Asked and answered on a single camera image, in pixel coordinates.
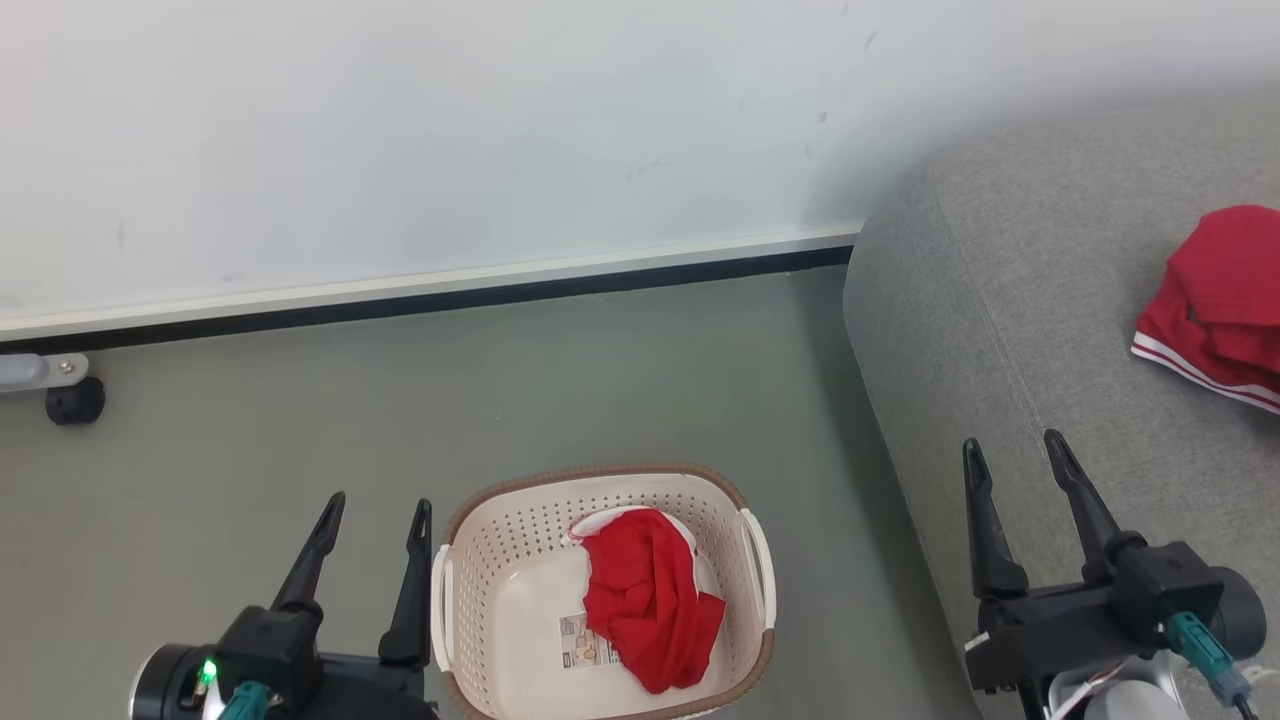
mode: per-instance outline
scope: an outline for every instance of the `white plastic basket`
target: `white plastic basket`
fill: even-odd
[[[698,539],[699,588],[726,602],[701,683],[649,694],[618,664],[566,667],[561,620],[584,612],[590,564],[562,547],[596,510],[646,505]],[[746,694],[773,652],[777,588],[760,524],[723,477],[694,465],[585,468],[489,488],[449,521],[431,565],[431,646],[468,720],[671,720]]]

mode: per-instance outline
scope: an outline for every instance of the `gray sofa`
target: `gray sofa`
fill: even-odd
[[[974,436],[1033,587],[1082,555],[1041,436],[1060,429],[1121,528],[1185,539],[1257,588],[1280,669],[1280,416],[1129,354],[1165,261],[1219,208],[1280,206],[1280,102],[1000,132],[934,154],[869,219],[849,336],[957,647],[975,626],[961,442]],[[1190,671],[1193,719],[1233,717]],[[1280,712],[1280,675],[1256,684]],[[1011,693],[978,697],[1021,717]]]

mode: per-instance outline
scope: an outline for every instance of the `red cloth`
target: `red cloth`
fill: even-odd
[[[698,592],[680,532],[657,510],[632,510],[582,547],[591,556],[586,626],[613,643],[650,693],[701,682],[724,601]]]
[[[1169,259],[1133,352],[1280,413],[1280,211],[1210,213]]]

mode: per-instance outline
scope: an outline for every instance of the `cable connector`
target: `cable connector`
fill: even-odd
[[[236,685],[232,700],[223,708],[218,720],[264,720],[270,701],[271,692],[266,689],[266,685],[253,680],[244,680]]]
[[[1235,669],[1235,660],[1193,612],[1179,612],[1165,623],[1169,646],[1187,659],[1208,682],[1222,707],[1247,703],[1253,688]]]

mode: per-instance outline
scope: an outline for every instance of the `black wheel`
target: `black wheel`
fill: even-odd
[[[45,391],[45,413],[55,425],[87,425],[97,420],[105,405],[106,389],[97,378]]]

